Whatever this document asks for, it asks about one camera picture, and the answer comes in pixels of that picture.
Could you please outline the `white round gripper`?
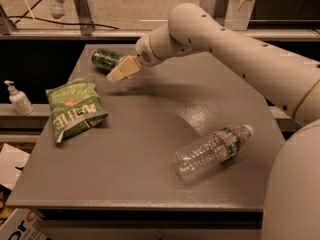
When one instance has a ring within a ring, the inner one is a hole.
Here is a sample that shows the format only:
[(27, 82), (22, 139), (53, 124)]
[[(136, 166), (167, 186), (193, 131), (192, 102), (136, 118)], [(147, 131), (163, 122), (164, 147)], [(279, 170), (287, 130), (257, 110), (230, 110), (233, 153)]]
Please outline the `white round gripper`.
[(136, 56), (125, 56), (120, 62), (111, 70), (107, 75), (107, 79), (111, 83), (118, 82), (124, 78), (127, 78), (137, 73), (142, 65), (154, 66), (159, 63), (159, 59), (154, 55), (149, 36), (142, 36), (135, 45)]

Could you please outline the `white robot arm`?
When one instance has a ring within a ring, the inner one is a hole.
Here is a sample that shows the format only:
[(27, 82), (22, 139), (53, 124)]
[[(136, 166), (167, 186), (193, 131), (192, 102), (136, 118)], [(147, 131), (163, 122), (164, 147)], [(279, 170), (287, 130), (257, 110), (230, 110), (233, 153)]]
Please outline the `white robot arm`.
[(319, 63), (228, 30), (192, 3), (176, 6), (165, 25), (138, 40), (135, 51), (112, 69), (109, 81), (206, 51), (301, 126), (273, 163), (261, 240), (320, 240)]

